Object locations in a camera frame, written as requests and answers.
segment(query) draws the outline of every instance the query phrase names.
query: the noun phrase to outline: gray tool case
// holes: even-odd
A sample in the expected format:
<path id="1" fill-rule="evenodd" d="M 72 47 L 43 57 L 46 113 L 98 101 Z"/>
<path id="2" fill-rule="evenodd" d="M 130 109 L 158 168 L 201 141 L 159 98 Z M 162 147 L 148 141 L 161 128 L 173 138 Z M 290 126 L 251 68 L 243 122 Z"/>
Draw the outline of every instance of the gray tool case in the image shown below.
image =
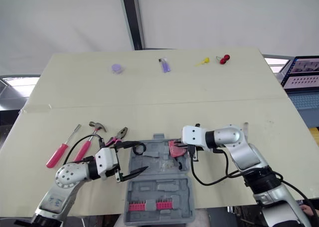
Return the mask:
<path id="1" fill-rule="evenodd" d="M 138 177 L 128 182 L 124 223 L 128 226 L 184 224 L 194 221 L 195 210 L 189 169 L 188 154 L 178 157 L 169 154 L 164 134 L 154 134 L 153 140 L 141 141 L 146 145 L 143 155 L 131 151 L 129 171 L 148 166 Z M 169 209 L 158 210 L 161 202 L 169 201 Z M 129 211 L 130 204 L 142 204 L 144 211 Z"/>

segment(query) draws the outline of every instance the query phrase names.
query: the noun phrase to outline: purple round object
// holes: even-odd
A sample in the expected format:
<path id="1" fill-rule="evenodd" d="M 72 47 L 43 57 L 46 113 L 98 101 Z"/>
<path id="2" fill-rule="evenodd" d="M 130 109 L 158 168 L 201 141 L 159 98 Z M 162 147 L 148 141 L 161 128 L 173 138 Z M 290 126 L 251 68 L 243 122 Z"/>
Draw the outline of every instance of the purple round object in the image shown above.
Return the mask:
<path id="1" fill-rule="evenodd" d="M 120 74 L 121 72 L 123 72 L 123 68 L 120 64 L 113 64 L 112 71 L 116 74 Z"/>

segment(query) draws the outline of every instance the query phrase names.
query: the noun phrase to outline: computer monitor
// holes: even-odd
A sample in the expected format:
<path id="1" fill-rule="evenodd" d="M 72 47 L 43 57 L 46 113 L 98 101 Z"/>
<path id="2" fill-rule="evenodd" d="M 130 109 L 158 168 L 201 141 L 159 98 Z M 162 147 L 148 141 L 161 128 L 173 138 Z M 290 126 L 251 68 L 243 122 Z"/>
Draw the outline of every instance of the computer monitor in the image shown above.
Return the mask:
<path id="1" fill-rule="evenodd" d="M 281 84 L 286 92 L 318 91 L 319 56 L 296 57 Z"/>

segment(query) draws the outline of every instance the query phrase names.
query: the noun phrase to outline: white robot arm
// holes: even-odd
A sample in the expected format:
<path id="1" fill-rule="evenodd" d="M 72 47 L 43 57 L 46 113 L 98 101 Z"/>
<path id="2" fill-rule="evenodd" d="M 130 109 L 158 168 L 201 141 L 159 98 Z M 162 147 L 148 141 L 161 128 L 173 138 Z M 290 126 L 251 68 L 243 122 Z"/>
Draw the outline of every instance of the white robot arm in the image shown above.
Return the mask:
<path id="1" fill-rule="evenodd" d="M 16 221 L 22 226 L 31 227 L 60 227 L 65 221 L 71 207 L 75 202 L 78 190 L 88 181 L 101 178 L 106 180 L 109 176 L 115 176 L 117 182 L 132 179 L 141 174 L 146 168 L 142 167 L 131 171 L 129 175 L 123 176 L 117 158 L 119 148 L 144 146 L 138 141 L 118 142 L 112 148 L 102 147 L 95 156 L 85 158 L 83 162 L 67 163 L 63 165 L 55 175 L 55 180 L 50 190 L 45 194 L 38 205 L 31 223 Z"/>
<path id="2" fill-rule="evenodd" d="M 229 125 L 208 131 L 198 126 L 185 126 L 181 142 L 187 144 L 193 174 L 192 158 L 196 146 L 204 151 L 226 147 L 240 175 L 243 176 L 245 185 L 251 188 L 257 204 L 263 207 L 263 215 L 269 226 L 295 221 L 305 227 L 311 227 L 307 216 L 286 186 L 276 177 L 261 153 L 254 145 L 247 143 L 242 129 Z"/>

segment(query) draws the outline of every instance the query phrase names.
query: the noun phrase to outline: human hand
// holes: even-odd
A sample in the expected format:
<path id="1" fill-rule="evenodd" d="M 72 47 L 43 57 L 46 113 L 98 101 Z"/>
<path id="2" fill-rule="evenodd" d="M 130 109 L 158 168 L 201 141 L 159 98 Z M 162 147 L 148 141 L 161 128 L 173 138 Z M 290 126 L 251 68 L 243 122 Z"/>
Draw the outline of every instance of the human hand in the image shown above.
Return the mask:
<path id="1" fill-rule="evenodd" d="M 306 206 L 306 205 L 301 205 L 300 208 L 303 210 L 303 212 L 305 212 L 308 216 L 313 216 L 314 213 L 311 210 L 310 206 Z"/>

